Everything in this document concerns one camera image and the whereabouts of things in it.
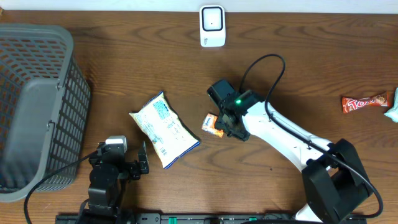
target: wood grain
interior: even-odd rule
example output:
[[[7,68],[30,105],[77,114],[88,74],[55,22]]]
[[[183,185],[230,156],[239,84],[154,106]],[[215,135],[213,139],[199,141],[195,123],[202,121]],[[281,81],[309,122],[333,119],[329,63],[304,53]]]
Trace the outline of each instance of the wood grain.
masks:
[[[200,47],[198,14],[171,12],[5,11],[2,22],[58,24],[75,40],[75,57],[92,83],[93,99],[83,155],[110,135],[123,134],[128,159],[148,145],[150,174],[128,185],[125,208],[165,213],[264,213],[297,211],[305,204],[300,172],[256,137],[248,142],[201,130],[217,108],[206,95],[220,78],[238,86],[258,57],[278,53],[287,70],[271,103],[304,129],[357,148],[368,176],[384,199],[385,211],[369,223],[398,219],[398,126],[386,108],[341,110],[341,96],[363,97],[398,86],[398,15],[227,14],[226,45]],[[245,87],[266,94],[280,71],[269,59],[250,72]],[[181,120],[201,145],[163,170],[148,139],[128,112],[165,91]],[[34,223],[53,223],[59,213],[76,213],[86,199],[91,167],[84,162],[76,181],[59,192],[33,194]],[[24,223],[23,201],[2,204],[2,223]],[[357,212],[377,209],[374,197]]]

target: gray plastic basket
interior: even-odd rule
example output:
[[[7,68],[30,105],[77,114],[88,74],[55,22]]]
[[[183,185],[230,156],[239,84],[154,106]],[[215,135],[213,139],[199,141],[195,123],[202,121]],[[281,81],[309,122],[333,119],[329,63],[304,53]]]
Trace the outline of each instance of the gray plastic basket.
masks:
[[[0,202],[78,159],[90,88],[72,53],[59,26],[0,24]],[[67,169],[38,190],[63,189],[75,176]]]

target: small orange package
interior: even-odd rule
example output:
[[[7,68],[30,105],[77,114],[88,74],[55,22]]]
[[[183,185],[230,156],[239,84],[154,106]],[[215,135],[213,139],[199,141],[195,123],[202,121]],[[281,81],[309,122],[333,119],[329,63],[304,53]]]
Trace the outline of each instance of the small orange package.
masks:
[[[201,128],[205,131],[207,131],[210,134],[214,134],[217,135],[218,137],[222,138],[224,135],[224,131],[223,130],[217,130],[215,128],[215,124],[217,121],[217,116],[212,115],[212,114],[207,114],[205,120],[203,121],[203,124],[201,126]]]
[[[367,98],[363,98],[363,99],[359,99],[359,100],[343,97],[341,104],[343,105],[344,113],[348,113],[350,111],[360,109],[366,105],[390,106],[389,94],[387,92],[381,93],[377,96],[367,97]]]

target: white plastic bag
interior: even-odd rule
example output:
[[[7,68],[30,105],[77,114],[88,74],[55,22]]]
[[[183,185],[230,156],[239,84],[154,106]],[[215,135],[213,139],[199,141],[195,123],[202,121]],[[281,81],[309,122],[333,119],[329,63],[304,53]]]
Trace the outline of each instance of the white plastic bag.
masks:
[[[178,116],[167,104],[162,91],[138,113],[130,115],[152,141],[164,169],[168,169],[179,157],[200,144],[182,126]]]
[[[394,106],[387,111],[384,115],[391,118],[393,122],[398,123],[398,88],[396,88],[396,95],[394,97]]]

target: snack bag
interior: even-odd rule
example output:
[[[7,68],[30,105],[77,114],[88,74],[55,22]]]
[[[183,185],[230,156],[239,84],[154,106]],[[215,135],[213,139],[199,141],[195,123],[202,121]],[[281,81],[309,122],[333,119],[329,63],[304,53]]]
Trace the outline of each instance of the snack bag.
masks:
[[[167,104],[162,91],[138,113],[130,113],[130,116],[152,141],[164,169],[168,169],[178,158],[200,144],[182,126],[178,116]]]
[[[366,105],[390,106],[388,99],[389,99],[389,95],[387,94],[387,92],[384,92],[377,96],[362,98],[359,100],[343,97],[341,103],[343,105],[343,112],[349,113],[350,111],[360,109]]]

